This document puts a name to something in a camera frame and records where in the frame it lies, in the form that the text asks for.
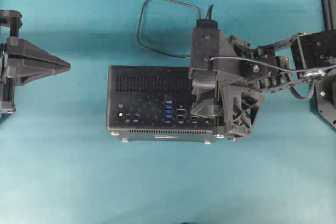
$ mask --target bolt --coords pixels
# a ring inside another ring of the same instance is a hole
[[[259,72],[259,70],[260,70],[260,66],[257,65],[257,64],[255,64],[255,65],[252,67],[252,71],[253,71],[254,73]]]
[[[221,134],[216,134],[216,135],[214,135],[214,137],[217,138],[217,139],[222,139],[222,138],[224,138],[224,136],[221,135]]]

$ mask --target black cable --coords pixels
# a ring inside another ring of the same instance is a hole
[[[210,19],[211,20],[211,16],[212,16],[212,8],[214,7],[214,5],[209,6],[209,9],[205,15],[204,19]]]
[[[327,67],[317,67],[317,68],[306,68],[306,69],[287,69],[287,68],[282,68],[282,67],[278,67],[278,66],[274,66],[259,60],[252,60],[252,59],[248,59],[248,58],[242,58],[242,57],[238,57],[238,56],[226,56],[226,55],[222,55],[222,56],[213,56],[213,57],[204,57],[204,60],[207,61],[213,61],[213,60],[217,60],[217,59],[228,59],[228,60],[243,60],[243,61],[249,61],[255,64],[260,64],[260,65],[264,65],[270,68],[275,68],[278,69],[280,71],[283,72],[291,72],[291,73],[301,73],[301,72],[307,72],[307,71],[325,71],[331,68],[336,68],[336,64],[332,64],[330,66]]]
[[[289,76],[287,74],[284,74],[284,78],[285,78],[286,82],[290,81],[290,78],[289,78]],[[316,84],[316,82],[313,81],[312,84],[311,84],[311,86],[310,86],[310,90],[309,90],[308,94],[305,97],[302,96],[302,95],[300,95],[293,86],[292,87],[288,87],[288,89],[291,92],[291,94],[294,97],[296,97],[297,99],[302,100],[302,101],[308,101],[308,100],[310,100],[314,96],[315,84]]]
[[[144,13],[145,7],[146,7],[146,5],[147,5],[147,3],[149,1],[152,1],[152,0],[146,0],[143,3],[143,5],[142,5],[142,9],[141,9],[141,13],[140,13],[139,21],[138,21],[138,27],[136,29],[137,30],[136,31],[136,40],[137,40],[139,46],[142,47],[142,48],[144,48],[144,49],[147,49],[147,50],[150,50],[150,51],[153,51],[153,52],[157,52],[158,54],[162,54],[162,55],[167,55],[167,56],[172,56],[172,57],[177,57],[177,58],[186,58],[186,57],[189,57],[189,55],[175,55],[175,54],[170,54],[170,53],[167,53],[167,52],[163,52],[163,51],[157,50],[155,48],[151,48],[149,46],[146,46],[146,45],[144,45],[143,43],[140,42],[141,21],[142,21],[142,17],[143,17],[143,13]],[[177,1],[177,0],[162,0],[162,1],[168,1],[168,2],[172,2],[174,4],[184,5],[184,6],[193,8],[193,9],[197,10],[199,19],[202,19],[202,12],[201,12],[201,10],[197,6],[195,6],[195,5],[184,3],[184,2],[180,2],[180,1]]]

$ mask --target hdmi port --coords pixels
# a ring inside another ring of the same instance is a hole
[[[185,115],[178,115],[178,116],[177,116],[177,119],[179,119],[179,120],[184,120],[184,119],[185,119]]]

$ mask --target teal background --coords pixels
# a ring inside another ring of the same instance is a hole
[[[253,46],[324,29],[321,0],[181,1],[214,4],[224,34]],[[336,223],[336,133],[287,91],[267,95],[238,143],[122,144],[105,130],[109,65],[188,65],[137,46],[143,2],[0,0],[21,11],[22,38],[72,65],[16,88],[0,124],[0,223]],[[188,52],[195,20],[152,2],[143,37]]]

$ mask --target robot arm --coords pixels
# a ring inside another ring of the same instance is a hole
[[[239,140],[251,136],[263,105],[263,92],[289,89],[296,98],[308,100],[314,95],[316,83],[322,82],[325,76],[335,76],[334,41],[336,31],[297,33],[252,49],[242,39],[225,38],[216,21],[198,20],[193,32],[189,72],[193,94],[197,97],[191,113],[214,118],[213,133],[218,138]],[[296,69],[290,69],[288,57],[276,55],[277,51],[289,47]],[[305,83],[310,83],[311,89],[303,97],[294,86]]]
[[[0,44],[0,117],[15,112],[15,85],[69,71],[67,62],[19,38],[21,13],[0,10],[0,26],[10,28],[10,37]]]

